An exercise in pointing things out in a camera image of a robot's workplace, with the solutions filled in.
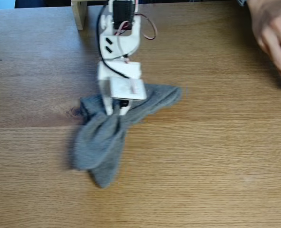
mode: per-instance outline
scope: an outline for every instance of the wooden block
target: wooden block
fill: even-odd
[[[87,11],[87,2],[86,1],[75,1],[71,2],[71,7],[73,10],[76,26],[78,30],[83,30],[84,29],[84,19],[85,19],[85,14]]]

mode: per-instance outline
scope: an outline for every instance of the wooden tabletop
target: wooden tabletop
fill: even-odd
[[[236,2],[141,7],[159,36],[133,60],[184,98],[131,128],[110,188],[71,168],[97,10],[81,32],[70,8],[0,10],[0,228],[281,228],[279,76]]]

